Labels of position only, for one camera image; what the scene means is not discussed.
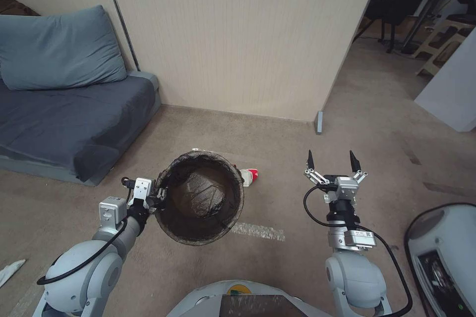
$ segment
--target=carpet floor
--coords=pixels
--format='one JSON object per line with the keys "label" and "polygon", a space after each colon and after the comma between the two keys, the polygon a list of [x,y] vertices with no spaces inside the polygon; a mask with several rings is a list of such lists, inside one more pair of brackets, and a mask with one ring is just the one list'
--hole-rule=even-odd
{"label": "carpet floor", "polygon": [[[281,288],[334,314],[325,261],[327,230],[302,207],[312,184],[303,176],[307,150],[323,174],[349,174],[349,150],[368,171],[357,195],[362,224],[392,245],[414,295],[409,316],[422,316],[403,249],[403,234],[421,211],[446,203],[476,203],[476,134],[457,133],[413,99],[427,79],[421,62],[386,54],[370,39],[351,48],[324,110],[323,134],[313,124],[278,118],[162,106],[97,187],[0,170],[0,267],[25,265],[0,289],[1,316],[30,316],[42,294],[35,281],[72,245],[92,237],[98,203],[126,197],[120,178],[157,177],[192,148],[222,154],[239,168],[257,168],[245,188],[241,223],[283,231],[285,241],[229,233],[202,247],[170,239],[154,218],[128,255],[105,316],[164,316],[192,289],[225,279]],[[322,219],[322,195],[309,199]],[[394,311],[405,295],[385,249],[367,253],[386,278]]]}

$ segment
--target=trash can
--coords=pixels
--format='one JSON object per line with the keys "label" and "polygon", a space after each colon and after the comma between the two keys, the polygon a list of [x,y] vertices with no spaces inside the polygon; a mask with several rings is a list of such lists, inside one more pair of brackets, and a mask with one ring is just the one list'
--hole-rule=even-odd
{"label": "trash can", "polygon": [[216,153],[181,155],[159,175],[156,187],[167,188],[167,207],[155,217],[162,230],[182,244],[205,245],[221,238],[243,209],[240,172]]}

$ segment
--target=white cloth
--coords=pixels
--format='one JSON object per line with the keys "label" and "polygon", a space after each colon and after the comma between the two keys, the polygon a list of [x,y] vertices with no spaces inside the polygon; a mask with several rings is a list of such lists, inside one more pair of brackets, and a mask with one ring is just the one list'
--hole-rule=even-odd
{"label": "white cloth", "polygon": [[25,259],[18,260],[17,262],[14,262],[11,265],[7,265],[3,268],[2,271],[0,271],[0,287],[5,284],[9,278],[12,277],[12,275],[19,269],[21,266],[25,263]]}

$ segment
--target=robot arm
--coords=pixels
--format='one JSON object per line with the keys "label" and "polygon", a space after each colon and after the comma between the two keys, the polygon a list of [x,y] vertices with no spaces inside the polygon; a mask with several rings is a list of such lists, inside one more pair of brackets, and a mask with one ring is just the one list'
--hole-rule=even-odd
{"label": "robot arm", "polygon": [[45,291],[34,317],[102,316],[127,253],[144,229],[149,210],[154,209],[154,202],[161,201],[151,196],[154,180],[122,182],[134,190],[132,199],[127,202],[108,197],[99,203],[101,227],[92,240],[76,244],[62,254],[38,280]]}
{"label": "robot arm", "polygon": [[351,151],[353,176],[321,175],[314,169],[309,151],[304,175],[324,191],[324,202],[329,205],[327,225],[329,246],[334,249],[326,261],[329,288],[332,291],[339,317],[360,317],[350,306],[374,308],[375,316],[392,313],[387,300],[387,286],[380,269],[361,252],[375,246],[372,232],[358,230],[360,219],[355,213],[356,194],[367,172]]}

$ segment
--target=white tape strip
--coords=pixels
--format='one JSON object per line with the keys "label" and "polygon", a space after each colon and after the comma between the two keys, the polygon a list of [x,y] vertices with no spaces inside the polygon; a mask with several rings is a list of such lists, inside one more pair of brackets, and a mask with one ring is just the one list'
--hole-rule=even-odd
{"label": "white tape strip", "polygon": [[232,228],[232,232],[235,234],[249,235],[263,239],[286,241],[284,231],[282,229],[274,229],[272,227],[265,227],[262,225],[236,223]]}

